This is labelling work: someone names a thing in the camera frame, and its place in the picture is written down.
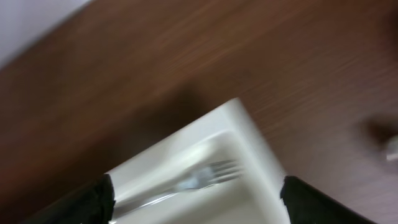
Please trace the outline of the steel tablespoon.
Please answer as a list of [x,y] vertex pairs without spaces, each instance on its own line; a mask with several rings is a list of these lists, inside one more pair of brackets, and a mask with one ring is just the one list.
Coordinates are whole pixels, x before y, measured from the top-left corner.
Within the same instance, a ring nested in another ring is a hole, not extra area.
[[386,144],[386,159],[396,161],[398,158],[398,138],[393,136]]

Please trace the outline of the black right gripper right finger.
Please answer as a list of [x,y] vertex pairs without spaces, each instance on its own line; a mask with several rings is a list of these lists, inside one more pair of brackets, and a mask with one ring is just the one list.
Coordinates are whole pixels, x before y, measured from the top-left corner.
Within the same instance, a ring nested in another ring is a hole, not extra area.
[[291,224],[374,224],[296,176],[285,176],[280,198]]

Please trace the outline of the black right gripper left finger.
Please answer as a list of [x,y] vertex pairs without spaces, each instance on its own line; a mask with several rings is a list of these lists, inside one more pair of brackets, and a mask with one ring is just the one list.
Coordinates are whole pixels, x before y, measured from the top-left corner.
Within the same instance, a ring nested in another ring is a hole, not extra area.
[[57,200],[22,224],[108,224],[113,217],[114,187],[109,174]]

